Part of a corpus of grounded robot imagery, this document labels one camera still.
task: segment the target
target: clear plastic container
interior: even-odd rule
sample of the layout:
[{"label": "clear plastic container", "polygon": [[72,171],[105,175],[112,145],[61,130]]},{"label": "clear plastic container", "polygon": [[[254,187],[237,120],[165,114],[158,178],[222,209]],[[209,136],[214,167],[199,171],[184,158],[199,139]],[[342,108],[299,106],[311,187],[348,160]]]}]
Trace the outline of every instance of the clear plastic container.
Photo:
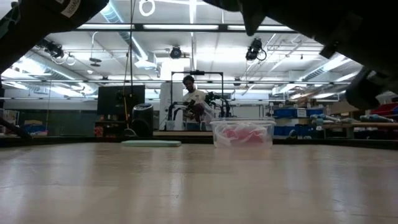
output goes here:
[{"label": "clear plastic container", "polygon": [[210,124],[216,147],[236,148],[270,148],[276,125],[273,118],[221,118]]}]

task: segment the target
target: ceiling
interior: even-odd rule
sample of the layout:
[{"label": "ceiling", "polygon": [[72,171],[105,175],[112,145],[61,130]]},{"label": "ceiling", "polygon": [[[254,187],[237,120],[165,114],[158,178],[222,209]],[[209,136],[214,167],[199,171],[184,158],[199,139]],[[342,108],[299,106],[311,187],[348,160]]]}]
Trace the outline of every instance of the ceiling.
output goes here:
[{"label": "ceiling", "polygon": [[[155,0],[155,11],[149,16],[143,16],[140,12],[139,1],[135,1],[133,23],[146,24],[243,24],[240,13],[224,12],[221,9],[207,5],[202,1],[197,1],[196,7],[189,5],[190,0],[167,1]],[[130,20],[130,0],[111,0],[111,4],[117,10],[121,22]],[[8,0],[0,1],[0,16],[4,16],[10,9]],[[143,4],[144,12],[150,11],[150,3]],[[89,23],[107,23],[105,17],[99,13],[93,17]],[[263,24],[280,25],[271,19],[265,19]],[[234,80],[239,77],[242,80],[258,81],[296,81],[298,77],[292,76],[294,72],[309,71],[328,62],[327,59],[319,56],[322,45],[300,34],[286,33],[260,33],[254,37],[248,37],[243,32],[206,32],[195,33],[196,42],[192,41],[191,32],[133,32],[137,43],[146,52],[152,52],[157,57],[157,65],[162,66],[162,62],[171,60],[169,50],[173,46],[180,46],[187,58],[179,59],[184,61],[184,70],[191,69],[190,57],[196,59],[196,69],[207,72],[223,72],[225,80]],[[248,46],[254,38],[260,38],[263,46],[268,42],[266,48],[267,58],[263,62],[254,61],[253,65],[245,59]],[[32,49],[28,54],[39,54],[46,59],[45,66],[61,66],[66,73],[81,79],[99,80],[108,77],[110,80],[123,80],[126,74],[127,62],[126,53],[128,44],[118,32],[85,32],[73,31],[59,34],[50,34],[47,40],[62,45],[66,53],[64,58],[54,59],[44,52],[43,49]],[[196,53],[192,52],[192,45],[195,45]],[[73,65],[72,58],[67,58],[71,54],[76,58]],[[89,61],[90,57],[101,59],[100,67],[93,67]],[[350,61],[341,66],[327,71],[322,81],[335,81],[349,73],[355,72],[361,65]],[[155,70],[144,70],[133,66],[135,80],[161,80]],[[198,80],[217,80],[217,75],[197,76]],[[158,88],[160,84],[147,84],[148,88]],[[271,90],[275,85],[256,85],[253,89]]]}]

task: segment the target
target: green mat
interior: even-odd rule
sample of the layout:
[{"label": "green mat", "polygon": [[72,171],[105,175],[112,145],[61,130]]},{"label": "green mat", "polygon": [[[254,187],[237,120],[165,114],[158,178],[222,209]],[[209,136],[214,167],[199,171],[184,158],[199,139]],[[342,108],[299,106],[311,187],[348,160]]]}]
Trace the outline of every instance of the green mat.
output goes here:
[{"label": "green mat", "polygon": [[127,147],[179,147],[180,141],[160,141],[160,140],[129,140],[122,142]]}]

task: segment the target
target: man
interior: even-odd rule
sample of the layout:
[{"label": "man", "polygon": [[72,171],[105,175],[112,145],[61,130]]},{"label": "man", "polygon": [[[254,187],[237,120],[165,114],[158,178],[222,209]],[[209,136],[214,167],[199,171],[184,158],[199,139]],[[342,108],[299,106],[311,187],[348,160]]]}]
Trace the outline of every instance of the man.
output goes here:
[{"label": "man", "polygon": [[[200,90],[197,90],[195,88],[195,79],[188,75],[186,76],[183,80],[182,83],[185,85],[185,88],[188,90],[188,93],[185,94],[182,97],[182,101],[184,102],[191,102],[191,100],[195,100],[195,104],[198,103],[205,103],[205,98],[206,98],[206,93]],[[198,105],[201,108],[195,108],[197,111],[201,111],[203,113],[203,107],[201,105]],[[184,118],[186,118],[187,121],[193,121],[196,122],[199,118],[199,114],[193,114],[193,113],[184,113]],[[187,125],[187,129],[191,131],[199,131],[200,126],[198,124],[191,124]]]}]

